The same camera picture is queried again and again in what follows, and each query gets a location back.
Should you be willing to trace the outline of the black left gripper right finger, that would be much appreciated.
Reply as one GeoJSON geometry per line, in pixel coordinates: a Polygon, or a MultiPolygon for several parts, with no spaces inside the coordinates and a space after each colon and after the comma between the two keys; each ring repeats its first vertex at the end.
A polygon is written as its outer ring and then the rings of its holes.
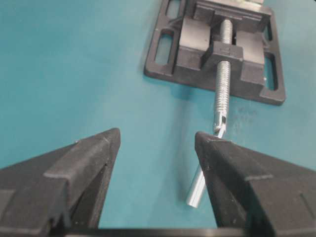
{"type": "Polygon", "coordinates": [[[195,151],[218,227],[250,236],[315,236],[314,170],[201,131],[195,151]]]}

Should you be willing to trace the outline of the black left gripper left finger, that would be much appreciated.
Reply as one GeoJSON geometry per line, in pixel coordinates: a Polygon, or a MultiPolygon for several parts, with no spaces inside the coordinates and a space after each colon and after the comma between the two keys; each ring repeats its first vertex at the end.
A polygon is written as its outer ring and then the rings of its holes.
{"type": "Polygon", "coordinates": [[[119,147],[120,130],[112,128],[2,168],[1,236],[97,228],[119,147]]]}

